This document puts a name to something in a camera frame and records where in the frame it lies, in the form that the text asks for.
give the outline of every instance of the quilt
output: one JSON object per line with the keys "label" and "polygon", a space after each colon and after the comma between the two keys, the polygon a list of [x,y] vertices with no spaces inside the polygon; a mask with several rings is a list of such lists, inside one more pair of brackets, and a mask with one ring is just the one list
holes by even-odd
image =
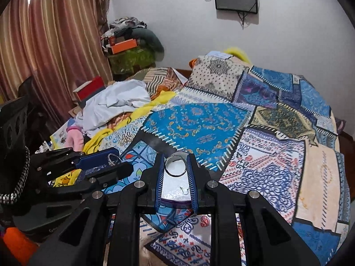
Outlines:
{"label": "quilt", "polygon": [[[176,94],[104,140],[101,150],[114,146],[134,165],[105,192],[138,180],[157,152],[194,153],[231,191],[259,191],[324,266],[347,236],[350,193],[334,115],[314,86],[303,76],[200,56]],[[141,265],[210,264],[210,216],[161,207],[140,222]],[[238,215],[236,223],[246,265]]]}

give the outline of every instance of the silver ring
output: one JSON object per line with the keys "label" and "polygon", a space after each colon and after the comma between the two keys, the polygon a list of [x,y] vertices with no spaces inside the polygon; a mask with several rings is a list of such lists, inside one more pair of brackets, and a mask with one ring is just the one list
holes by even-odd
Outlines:
{"label": "silver ring", "polygon": [[[113,161],[111,160],[111,158],[110,158],[111,155],[112,155],[112,156],[115,156],[115,157],[117,158],[115,162],[113,162]],[[113,154],[113,153],[109,153],[109,155],[107,156],[107,160],[108,160],[110,166],[116,166],[117,161],[119,161],[117,164],[122,163],[121,158],[118,157],[116,154]]]}
{"label": "silver ring", "polygon": [[[173,175],[173,174],[171,174],[171,173],[169,173],[169,171],[168,171],[168,165],[170,165],[172,162],[175,162],[175,161],[178,161],[178,160],[182,160],[183,161],[183,163],[185,164],[185,171],[182,173],[182,174],[180,174],[180,175]],[[181,177],[181,176],[183,176],[186,172],[187,172],[187,164],[186,164],[186,161],[185,161],[185,159],[182,157],[182,156],[180,156],[180,155],[178,155],[178,154],[176,154],[176,155],[174,155],[174,154],[172,154],[171,156],[169,156],[167,159],[166,159],[166,161],[165,161],[165,163],[164,163],[164,169],[165,169],[165,172],[169,175],[169,176],[171,176],[171,177]]]}

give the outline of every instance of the silver bolt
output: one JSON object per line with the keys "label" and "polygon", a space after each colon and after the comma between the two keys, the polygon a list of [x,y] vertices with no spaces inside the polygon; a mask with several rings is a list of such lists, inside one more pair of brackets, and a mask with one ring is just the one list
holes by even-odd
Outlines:
{"label": "silver bolt", "polygon": [[102,197],[102,195],[104,195],[101,191],[95,191],[92,193],[92,197],[94,199],[100,199]]}
{"label": "silver bolt", "polygon": [[207,185],[208,185],[208,187],[216,188],[218,186],[218,182],[215,180],[210,180],[207,182]]}
{"label": "silver bolt", "polygon": [[134,182],[134,187],[136,187],[136,188],[142,188],[144,185],[145,185],[145,183],[142,180],[138,180],[138,181]]}
{"label": "silver bolt", "polygon": [[253,199],[259,198],[260,193],[258,191],[252,190],[249,192],[249,196]]}

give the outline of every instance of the orange box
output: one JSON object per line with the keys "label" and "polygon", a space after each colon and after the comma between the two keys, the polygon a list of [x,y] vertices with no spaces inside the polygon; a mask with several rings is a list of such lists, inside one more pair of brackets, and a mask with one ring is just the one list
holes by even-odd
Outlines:
{"label": "orange box", "polygon": [[116,45],[111,46],[111,49],[112,49],[112,54],[116,54],[122,51],[126,51],[128,49],[132,49],[134,47],[137,47],[136,39],[131,39],[131,40],[123,41],[121,43],[117,43]]}

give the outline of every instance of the curtain fold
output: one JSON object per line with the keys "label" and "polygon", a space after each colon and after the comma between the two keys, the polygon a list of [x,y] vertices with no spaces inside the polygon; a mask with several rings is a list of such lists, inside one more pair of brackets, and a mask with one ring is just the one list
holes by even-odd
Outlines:
{"label": "curtain fold", "polygon": [[112,80],[100,31],[107,0],[11,0],[0,17],[0,91],[15,98],[30,75],[52,122],[61,126],[75,104],[72,91],[101,76]]}

